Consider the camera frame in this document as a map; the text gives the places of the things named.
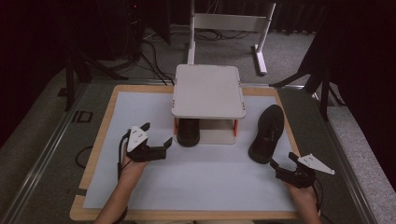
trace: white stand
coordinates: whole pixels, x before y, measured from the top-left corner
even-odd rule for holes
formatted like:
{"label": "white stand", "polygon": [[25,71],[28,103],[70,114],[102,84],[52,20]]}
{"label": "white stand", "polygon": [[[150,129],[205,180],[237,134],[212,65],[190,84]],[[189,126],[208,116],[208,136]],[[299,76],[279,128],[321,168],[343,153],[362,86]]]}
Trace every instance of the white stand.
{"label": "white stand", "polygon": [[172,114],[175,130],[177,119],[200,120],[200,143],[234,144],[238,120],[246,115],[238,69],[180,64],[176,72]]}
{"label": "white stand", "polygon": [[261,32],[262,35],[259,44],[255,45],[256,58],[262,75],[267,74],[267,68],[262,56],[262,47],[267,37],[271,19],[274,14],[276,4],[270,4],[270,10],[266,17],[235,16],[220,14],[195,13],[194,0],[191,0],[191,19],[190,19],[190,46],[187,64],[194,64],[195,41],[194,30],[197,29],[214,29],[214,30],[237,30],[248,32]]}

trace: stand leg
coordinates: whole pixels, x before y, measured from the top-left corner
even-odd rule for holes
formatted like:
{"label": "stand leg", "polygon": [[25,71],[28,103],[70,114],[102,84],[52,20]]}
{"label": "stand leg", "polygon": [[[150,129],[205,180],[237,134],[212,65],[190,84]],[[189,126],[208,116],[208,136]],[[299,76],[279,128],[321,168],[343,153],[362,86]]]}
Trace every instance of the stand leg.
{"label": "stand leg", "polygon": [[80,82],[91,82],[92,76],[87,64],[81,59],[81,55],[75,52],[70,54],[71,64],[73,65],[73,70],[78,76]]}
{"label": "stand leg", "polygon": [[344,102],[342,102],[342,101],[338,98],[337,94],[335,94],[335,92],[334,92],[334,90],[332,89],[332,87],[330,87],[330,93],[332,94],[332,97],[334,97],[334,100],[337,102],[337,104],[339,104],[339,105],[346,105]]}
{"label": "stand leg", "polygon": [[303,87],[306,92],[314,93],[320,86],[320,83],[325,81],[325,77],[327,76],[327,67],[328,65],[324,63],[316,66],[315,70],[307,72],[307,74],[311,74],[311,77],[309,77]]}
{"label": "stand leg", "polygon": [[267,37],[268,30],[270,28],[271,19],[274,14],[275,6],[276,6],[275,3],[270,4],[269,14],[266,16],[267,22],[262,27],[262,35],[260,36],[259,44],[254,46],[254,49],[256,51],[255,53],[256,53],[257,62],[260,67],[260,73],[262,75],[267,74],[267,68],[265,66],[264,57],[262,56],[262,47],[264,46],[265,38]]}
{"label": "stand leg", "polygon": [[282,88],[282,87],[290,84],[292,81],[297,80],[298,78],[305,76],[306,74],[307,74],[306,72],[297,72],[296,74],[294,74],[294,75],[292,75],[290,77],[287,77],[287,78],[283,79],[280,82],[277,82],[277,83],[274,83],[274,84],[270,84],[269,86],[270,87],[275,87],[275,88]]}
{"label": "stand leg", "polygon": [[101,63],[97,62],[96,60],[90,58],[88,55],[86,55],[84,52],[81,50],[79,51],[79,55],[83,59],[83,61],[90,63],[91,65],[95,66],[97,69],[101,70],[102,72],[108,74],[110,77],[113,77],[114,79],[117,80],[128,80],[128,77],[122,77],[119,74],[114,73],[110,69],[106,68],[103,66]]}
{"label": "stand leg", "polygon": [[187,59],[187,64],[194,64],[194,55],[195,55],[195,40],[194,40],[194,16],[195,16],[195,2],[191,0],[191,12],[190,12],[190,45],[189,45],[189,56]]}

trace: human arm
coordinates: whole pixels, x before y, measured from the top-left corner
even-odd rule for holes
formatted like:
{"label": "human arm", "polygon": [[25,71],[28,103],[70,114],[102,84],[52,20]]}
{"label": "human arm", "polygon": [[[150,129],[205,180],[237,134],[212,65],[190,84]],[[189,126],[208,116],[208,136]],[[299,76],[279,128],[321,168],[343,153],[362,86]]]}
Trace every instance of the human arm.
{"label": "human arm", "polygon": [[108,224],[120,218],[147,164],[147,162],[133,162],[126,156],[123,157],[122,167],[124,168],[121,170],[119,182],[93,223]]}
{"label": "human arm", "polygon": [[288,188],[304,224],[320,224],[321,221],[318,215],[313,188],[298,189],[289,183],[284,182],[284,184]]}

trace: white metal stand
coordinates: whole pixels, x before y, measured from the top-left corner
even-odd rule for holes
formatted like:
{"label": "white metal stand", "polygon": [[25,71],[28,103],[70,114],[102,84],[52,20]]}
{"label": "white metal stand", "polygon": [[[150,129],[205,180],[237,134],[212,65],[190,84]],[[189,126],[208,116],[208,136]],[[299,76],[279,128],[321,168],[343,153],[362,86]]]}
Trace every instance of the white metal stand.
{"label": "white metal stand", "polygon": [[270,4],[270,10],[266,17],[251,17],[251,16],[236,16],[236,15],[220,15],[220,14],[205,14],[195,13],[195,2],[191,0],[191,19],[190,19],[190,46],[187,64],[194,64],[195,54],[195,29],[214,29],[214,30],[237,30],[248,32],[261,32],[262,35],[259,44],[255,45],[255,53],[260,67],[260,73],[267,74],[267,68],[262,56],[262,47],[264,46],[265,38],[267,37],[268,29],[270,27],[271,19],[274,14],[276,4]]}

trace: white mat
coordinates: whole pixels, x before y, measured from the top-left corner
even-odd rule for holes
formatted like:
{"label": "white mat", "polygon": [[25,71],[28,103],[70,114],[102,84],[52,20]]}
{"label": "white mat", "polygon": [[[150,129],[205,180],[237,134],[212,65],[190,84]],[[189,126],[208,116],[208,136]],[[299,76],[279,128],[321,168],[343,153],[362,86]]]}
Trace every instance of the white mat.
{"label": "white mat", "polygon": [[[150,122],[148,145],[162,146],[173,136],[172,94],[120,92],[84,208],[102,208],[117,184],[118,147],[133,125]],[[274,97],[245,96],[247,114],[239,121],[234,145],[182,147],[176,141],[167,158],[151,161],[129,201],[129,209],[295,211],[288,191],[275,170],[250,159],[248,148],[257,134],[262,111],[276,104]],[[283,132],[274,159],[294,170],[290,141]]]}

